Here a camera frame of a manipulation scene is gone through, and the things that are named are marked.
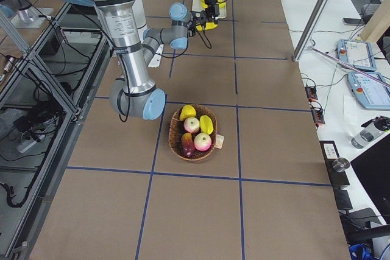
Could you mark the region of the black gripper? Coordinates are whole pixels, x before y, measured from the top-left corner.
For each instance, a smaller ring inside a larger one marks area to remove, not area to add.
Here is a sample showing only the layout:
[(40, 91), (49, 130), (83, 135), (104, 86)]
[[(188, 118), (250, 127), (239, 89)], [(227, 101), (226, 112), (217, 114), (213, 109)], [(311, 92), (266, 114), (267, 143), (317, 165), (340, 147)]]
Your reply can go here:
[[(204, 10), (200, 12), (196, 11), (190, 11), (191, 13), (191, 24), (189, 25), (189, 30), (191, 33), (196, 33), (198, 31), (203, 31), (206, 29), (207, 26), (207, 15)], [(211, 21), (213, 23), (218, 23), (219, 14), (218, 13), (212, 13), (211, 14)]]
[(217, 0), (204, 0), (206, 13), (218, 13)]

